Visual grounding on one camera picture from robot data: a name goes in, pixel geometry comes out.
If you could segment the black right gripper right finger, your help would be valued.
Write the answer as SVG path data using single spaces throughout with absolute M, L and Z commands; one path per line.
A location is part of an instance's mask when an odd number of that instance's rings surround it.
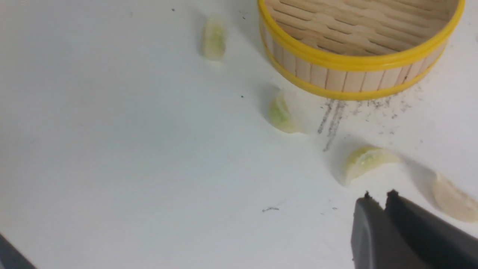
M 387 193 L 385 213 L 415 254 L 433 269 L 476 269 L 478 241 L 434 214 L 401 197 Z

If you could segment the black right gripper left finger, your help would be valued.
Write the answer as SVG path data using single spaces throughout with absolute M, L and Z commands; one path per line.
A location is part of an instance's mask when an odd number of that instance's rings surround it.
M 380 204 L 366 191 L 355 203 L 351 234 L 355 269 L 428 269 Z

